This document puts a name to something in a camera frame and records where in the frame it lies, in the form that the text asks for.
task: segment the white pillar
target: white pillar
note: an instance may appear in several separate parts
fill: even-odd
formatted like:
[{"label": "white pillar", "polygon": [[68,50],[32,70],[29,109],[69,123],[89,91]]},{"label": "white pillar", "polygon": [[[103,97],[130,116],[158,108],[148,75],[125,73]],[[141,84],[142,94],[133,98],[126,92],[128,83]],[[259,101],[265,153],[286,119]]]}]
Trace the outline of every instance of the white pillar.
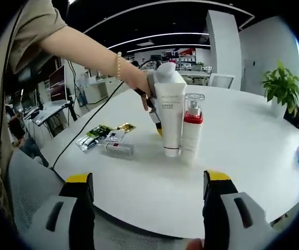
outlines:
[{"label": "white pillar", "polygon": [[209,10],[206,23],[211,43],[212,72],[235,76],[231,89],[240,90],[242,55],[235,17]]}]

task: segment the sleeve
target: sleeve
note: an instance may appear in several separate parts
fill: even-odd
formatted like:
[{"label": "sleeve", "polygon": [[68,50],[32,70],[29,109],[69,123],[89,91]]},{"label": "sleeve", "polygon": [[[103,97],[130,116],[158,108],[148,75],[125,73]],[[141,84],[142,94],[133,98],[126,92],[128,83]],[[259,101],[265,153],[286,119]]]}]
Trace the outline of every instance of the sleeve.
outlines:
[{"label": "sleeve", "polygon": [[17,24],[9,63],[14,73],[28,65],[42,51],[37,42],[66,26],[51,0],[31,0]]}]

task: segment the white round table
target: white round table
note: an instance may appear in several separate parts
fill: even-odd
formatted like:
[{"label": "white round table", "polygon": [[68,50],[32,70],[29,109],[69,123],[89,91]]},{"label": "white round table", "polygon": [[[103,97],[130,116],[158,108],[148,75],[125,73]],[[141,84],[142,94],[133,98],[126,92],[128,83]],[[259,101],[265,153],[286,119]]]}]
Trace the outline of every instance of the white round table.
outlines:
[{"label": "white round table", "polygon": [[[164,156],[162,139],[140,97],[126,91],[92,119],[80,135],[99,124],[136,126],[124,141],[135,144],[136,159],[115,159],[99,148],[82,152],[74,143],[55,170],[66,179],[92,172],[94,204],[136,227],[181,238],[204,237],[203,171],[228,174],[239,192],[246,192],[266,212],[267,222],[282,216],[299,201],[299,164],[295,155],[299,130],[270,113],[262,96],[221,89],[187,86],[186,93],[205,95],[204,124],[197,163],[183,165]],[[93,109],[62,131],[42,153],[52,165]]]}]

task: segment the potted plant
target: potted plant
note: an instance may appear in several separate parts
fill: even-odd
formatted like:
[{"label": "potted plant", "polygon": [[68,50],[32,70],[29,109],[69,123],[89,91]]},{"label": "potted plant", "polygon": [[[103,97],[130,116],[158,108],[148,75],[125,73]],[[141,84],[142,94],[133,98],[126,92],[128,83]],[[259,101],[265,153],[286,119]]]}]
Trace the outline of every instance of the potted plant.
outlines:
[{"label": "potted plant", "polygon": [[299,78],[285,68],[278,61],[278,68],[265,73],[265,80],[261,85],[266,89],[267,101],[272,101],[271,109],[277,118],[283,118],[285,111],[297,113],[297,101],[299,97]]}]

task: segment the white tube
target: white tube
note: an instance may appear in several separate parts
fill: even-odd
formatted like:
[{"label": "white tube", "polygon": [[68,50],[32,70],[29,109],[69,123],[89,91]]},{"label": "white tube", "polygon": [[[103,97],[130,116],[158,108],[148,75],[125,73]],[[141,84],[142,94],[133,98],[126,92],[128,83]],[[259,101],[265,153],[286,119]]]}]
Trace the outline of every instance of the white tube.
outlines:
[{"label": "white tube", "polygon": [[156,83],[166,156],[178,155],[186,83]]}]

